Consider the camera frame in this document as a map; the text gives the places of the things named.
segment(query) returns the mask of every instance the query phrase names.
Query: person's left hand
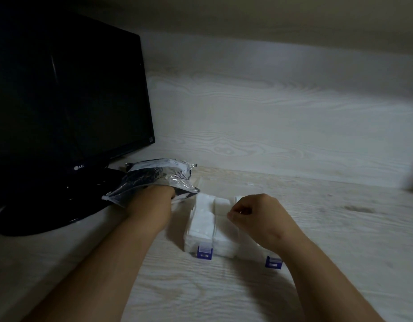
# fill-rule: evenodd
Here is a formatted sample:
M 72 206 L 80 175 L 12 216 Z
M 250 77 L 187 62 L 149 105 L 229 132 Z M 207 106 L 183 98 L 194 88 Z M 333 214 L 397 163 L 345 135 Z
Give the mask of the person's left hand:
M 167 185 L 150 185 L 137 192 L 126 210 L 142 232 L 156 235 L 171 218 L 171 199 L 175 190 Z

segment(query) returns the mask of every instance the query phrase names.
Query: dark spot on desk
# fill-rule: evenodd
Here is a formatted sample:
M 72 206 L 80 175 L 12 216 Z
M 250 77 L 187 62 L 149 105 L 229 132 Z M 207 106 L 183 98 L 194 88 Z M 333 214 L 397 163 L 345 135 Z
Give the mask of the dark spot on desk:
M 356 212 L 365 212 L 365 213 L 375 213 L 375 209 L 373 208 L 363 208 L 363 207 L 357 207 L 355 205 L 345 205 L 343 207 L 344 209 L 347 209 L 349 211 L 356 211 Z

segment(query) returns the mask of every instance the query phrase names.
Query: clear plastic bag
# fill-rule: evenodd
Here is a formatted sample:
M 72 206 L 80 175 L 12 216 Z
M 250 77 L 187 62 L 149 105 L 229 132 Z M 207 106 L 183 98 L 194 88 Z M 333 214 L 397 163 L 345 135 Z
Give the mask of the clear plastic bag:
M 192 168 L 196 166 L 197 164 L 169 158 L 127 163 L 127 174 L 122 178 L 120 186 L 102 199 L 126 207 L 139 188 L 157 184 L 172 186 L 176 194 L 172 203 L 180 202 L 200 192 L 189 181 Z

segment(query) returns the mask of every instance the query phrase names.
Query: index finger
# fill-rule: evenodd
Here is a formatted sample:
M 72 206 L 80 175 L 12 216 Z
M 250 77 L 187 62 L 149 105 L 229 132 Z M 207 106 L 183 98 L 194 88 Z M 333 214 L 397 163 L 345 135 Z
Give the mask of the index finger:
M 244 209 L 252 209 L 255 200 L 258 195 L 247 195 L 246 197 L 242 197 L 235 205 L 232 207 L 231 211 L 241 212 Z

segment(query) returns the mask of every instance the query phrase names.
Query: person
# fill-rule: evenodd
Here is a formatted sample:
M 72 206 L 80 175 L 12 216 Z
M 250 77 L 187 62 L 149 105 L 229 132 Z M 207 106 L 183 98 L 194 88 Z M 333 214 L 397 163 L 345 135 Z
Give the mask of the person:
M 144 257 L 171 217 L 174 195 L 163 185 L 139 191 L 128 217 L 23 322 L 120 321 Z M 243 197 L 228 218 L 283 259 L 307 321 L 384 321 L 277 199 Z

